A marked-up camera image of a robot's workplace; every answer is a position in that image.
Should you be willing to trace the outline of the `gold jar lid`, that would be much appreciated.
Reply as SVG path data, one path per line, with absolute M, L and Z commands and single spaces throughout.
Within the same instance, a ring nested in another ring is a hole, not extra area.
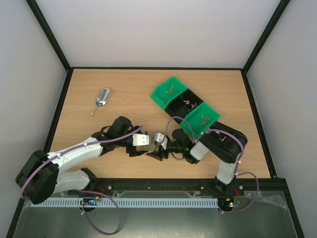
M 144 145 L 142 146 L 142 150 L 147 151 L 147 152 L 153 152 L 156 149 L 155 144 L 149 144 L 149 145 Z

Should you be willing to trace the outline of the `green bin with gummy candies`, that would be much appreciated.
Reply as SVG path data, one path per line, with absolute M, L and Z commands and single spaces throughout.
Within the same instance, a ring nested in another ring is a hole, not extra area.
M 220 118 L 220 114 L 216 112 L 207 103 L 203 102 L 197 106 L 193 111 L 191 111 L 186 117 L 185 121 L 180 123 L 180 126 L 192 136 L 194 133 L 194 138 L 198 139 L 202 132 L 210 128 L 210 126 Z

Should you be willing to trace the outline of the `black bin with swirl lollipops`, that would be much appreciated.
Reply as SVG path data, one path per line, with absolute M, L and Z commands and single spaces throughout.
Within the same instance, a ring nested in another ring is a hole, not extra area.
M 192 90 L 186 89 L 180 95 L 169 102 L 164 111 L 171 117 L 181 117 L 184 119 L 190 112 L 204 101 Z

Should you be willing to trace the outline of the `green bin with square lollipops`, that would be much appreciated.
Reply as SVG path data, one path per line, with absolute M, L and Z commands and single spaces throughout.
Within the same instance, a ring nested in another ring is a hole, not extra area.
M 184 92 L 188 87 L 178 78 L 171 77 L 164 83 L 160 84 L 153 91 L 151 98 L 165 110 L 169 103 Z

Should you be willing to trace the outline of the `silver metal scoop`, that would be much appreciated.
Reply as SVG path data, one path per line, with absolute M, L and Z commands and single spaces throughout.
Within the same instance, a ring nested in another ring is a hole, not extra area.
M 110 95 L 111 95 L 111 90 L 109 88 L 105 88 L 100 92 L 100 94 L 98 95 L 96 99 L 96 107 L 91 112 L 90 116 L 93 116 L 98 108 L 103 107 L 106 104 Z

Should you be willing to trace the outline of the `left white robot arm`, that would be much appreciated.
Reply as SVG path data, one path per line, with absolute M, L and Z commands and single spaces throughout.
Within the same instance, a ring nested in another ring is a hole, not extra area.
M 21 198 L 39 204 L 53 194 L 67 190 L 82 190 L 91 182 L 86 170 L 69 172 L 69 169 L 86 160 L 100 157 L 117 147 L 124 147 L 129 156 L 140 156 L 144 150 L 137 147 L 150 143 L 142 126 L 133 126 L 131 120 L 119 116 L 112 125 L 69 148 L 56 152 L 37 150 L 31 154 L 15 181 L 20 187 Z

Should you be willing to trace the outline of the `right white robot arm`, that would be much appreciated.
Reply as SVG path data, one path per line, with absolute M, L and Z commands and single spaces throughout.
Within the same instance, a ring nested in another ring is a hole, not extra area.
M 161 133 L 157 133 L 154 139 L 158 149 L 146 155 L 159 161 L 168 159 L 169 155 L 181 154 L 188 163 L 197 164 L 208 153 L 216 155 L 220 163 L 211 189 L 222 195 L 233 189 L 237 167 L 248 143 L 243 133 L 220 122 L 213 123 L 195 142 L 182 128 L 173 131 L 172 139 Z

